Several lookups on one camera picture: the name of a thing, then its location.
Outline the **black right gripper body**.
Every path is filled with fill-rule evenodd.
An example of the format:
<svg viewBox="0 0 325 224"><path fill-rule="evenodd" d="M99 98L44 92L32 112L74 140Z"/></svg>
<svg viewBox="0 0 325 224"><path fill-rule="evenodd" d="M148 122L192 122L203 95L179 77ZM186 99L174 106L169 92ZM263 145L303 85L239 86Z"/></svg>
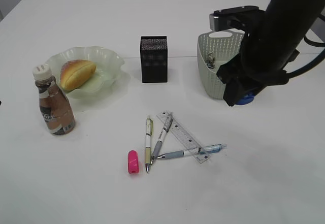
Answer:
<svg viewBox="0 0 325 224"><path fill-rule="evenodd" d="M279 69L273 72L255 72L242 65L239 55L221 65L216 73L217 77L226 85L231 79L250 79L254 83L252 92L261 90L266 86L287 84L287 72Z"/></svg>

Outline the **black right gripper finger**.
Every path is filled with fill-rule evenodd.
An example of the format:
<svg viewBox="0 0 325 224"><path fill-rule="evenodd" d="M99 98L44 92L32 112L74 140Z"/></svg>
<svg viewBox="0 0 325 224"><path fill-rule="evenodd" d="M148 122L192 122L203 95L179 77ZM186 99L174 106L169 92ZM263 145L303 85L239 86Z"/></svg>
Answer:
<svg viewBox="0 0 325 224"><path fill-rule="evenodd" d="M236 105L236 102L245 95L252 93L254 83L250 79L231 79L225 86L223 99L228 106Z"/></svg>

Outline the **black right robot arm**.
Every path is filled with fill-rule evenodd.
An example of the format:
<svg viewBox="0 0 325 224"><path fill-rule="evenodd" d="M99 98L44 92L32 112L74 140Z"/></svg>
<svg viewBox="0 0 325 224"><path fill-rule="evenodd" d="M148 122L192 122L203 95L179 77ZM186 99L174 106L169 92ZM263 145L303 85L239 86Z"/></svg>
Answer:
<svg viewBox="0 0 325 224"><path fill-rule="evenodd" d="M212 31L244 31L239 53L216 73L225 85L224 101L237 105L249 95L284 85L320 64L323 52L296 71L285 70L298 56L297 46L323 9L324 0L271 0L265 10L240 6L211 13Z"/></svg>

